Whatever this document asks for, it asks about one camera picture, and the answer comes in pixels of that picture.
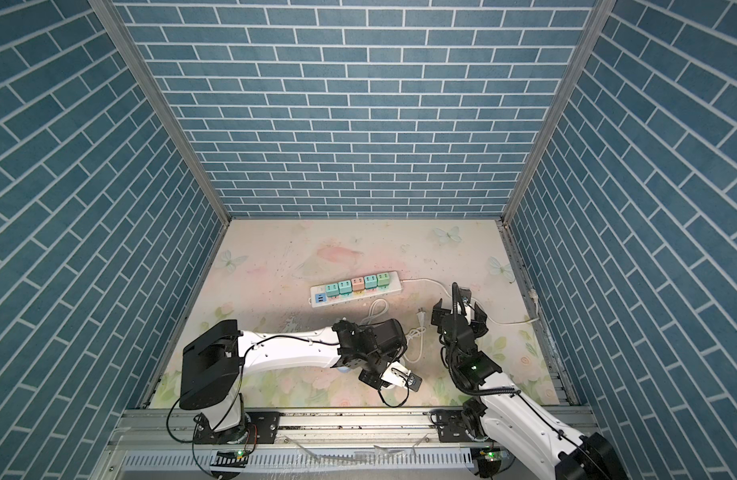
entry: power strip switch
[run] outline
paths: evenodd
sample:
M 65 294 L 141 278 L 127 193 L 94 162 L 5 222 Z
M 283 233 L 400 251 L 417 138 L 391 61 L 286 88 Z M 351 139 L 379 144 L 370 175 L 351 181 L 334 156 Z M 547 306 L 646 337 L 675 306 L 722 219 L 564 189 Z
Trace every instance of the power strip switch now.
M 401 290 L 402 285 L 398 272 L 383 272 L 336 283 L 311 286 L 310 305 L 313 307 L 334 305 L 350 300 L 363 300 L 373 296 L 398 293 Z

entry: tiled wall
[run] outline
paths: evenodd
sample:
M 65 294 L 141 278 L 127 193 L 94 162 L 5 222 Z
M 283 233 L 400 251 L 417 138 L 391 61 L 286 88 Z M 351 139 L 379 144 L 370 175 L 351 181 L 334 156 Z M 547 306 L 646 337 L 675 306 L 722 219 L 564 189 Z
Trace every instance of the tiled wall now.
M 0 478 L 90 473 L 218 230 L 85 0 L 0 2 Z
M 496 217 L 593 3 L 116 5 L 233 216 Z
M 631 477 L 737 479 L 737 2 L 617 2 L 515 233 Z

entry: white cable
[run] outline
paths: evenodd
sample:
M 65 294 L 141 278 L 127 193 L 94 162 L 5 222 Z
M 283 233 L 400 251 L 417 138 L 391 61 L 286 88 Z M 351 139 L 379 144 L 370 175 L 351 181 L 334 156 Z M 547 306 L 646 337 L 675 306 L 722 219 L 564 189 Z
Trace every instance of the white cable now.
M 423 334 L 427 331 L 425 328 L 425 311 L 422 309 L 419 309 L 419 312 L 417 312 L 417 320 L 419 321 L 419 328 L 411 329 L 408 333 L 406 333 L 406 343 L 411 343 L 412 339 L 415 337 L 419 337 L 419 355 L 417 356 L 416 360 L 410 360 L 405 354 L 403 355 L 403 358 L 406 360 L 406 362 L 409 363 L 416 363 L 419 360 L 421 360 L 421 354 L 425 350 L 425 337 Z
M 432 280 L 431 278 L 407 278 L 405 280 L 401 280 L 401 283 L 412 283 L 412 282 L 434 283 L 435 285 L 439 286 L 441 290 L 443 290 L 443 292 L 446 294 L 448 298 L 451 298 L 450 289 L 443 283 L 438 282 L 437 280 Z M 528 296 L 534 301 L 534 304 L 537 307 L 537 317 L 536 318 L 533 318 L 530 320 L 524 320 L 523 322 L 498 322 L 494 320 L 493 318 L 491 318 L 491 316 L 487 313 L 486 315 L 489 318 L 489 321 L 494 322 L 497 325 L 526 325 L 527 323 L 536 322 L 537 320 L 539 320 L 539 296 L 537 295 L 536 290 L 534 290 L 533 288 L 528 291 Z M 476 299 L 475 297 L 470 298 L 470 305 L 474 305 L 476 302 L 481 303 L 482 305 L 482 302 L 478 302 L 478 299 Z
M 374 308 L 380 302 L 383 302 L 385 304 L 385 308 L 383 308 L 383 310 L 381 312 L 374 312 Z M 363 320 L 361 320 L 360 321 L 360 324 L 361 325 L 366 325 L 367 323 L 371 322 L 375 318 L 380 317 L 380 316 L 384 315 L 385 313 L 387 313 L 388 310 L 390 310 L 390 304 L 387 303 L 387 300 L 385 300 L 383 298 L 378 298 L 378 299 L 376 299 L 376 300 L 374 300 L 372 302 L 371 306 L 368 308 L 368 316 L 366 316 Z

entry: white power strip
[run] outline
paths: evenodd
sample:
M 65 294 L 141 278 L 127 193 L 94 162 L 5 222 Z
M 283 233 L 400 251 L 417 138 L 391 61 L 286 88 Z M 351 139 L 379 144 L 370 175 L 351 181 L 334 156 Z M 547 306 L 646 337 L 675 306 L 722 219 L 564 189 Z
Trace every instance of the white power strip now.
M 343 293 L 337 296 L 326 295 L 326 285 L 316 285 L 310 287 L 310 305 L 313 308 L 326 305 L 335 305 L 337 303 L 349 302 L 351 300 L 364 300 L 374 296 L 388 295 L 390 293 L 398 293 L 402 290 L 401 279 L 398 272 L 386 272 L 390 275 L 390 283 L 386 286 L 377 286 L 372 289 L 364 289 L 359 292 Z

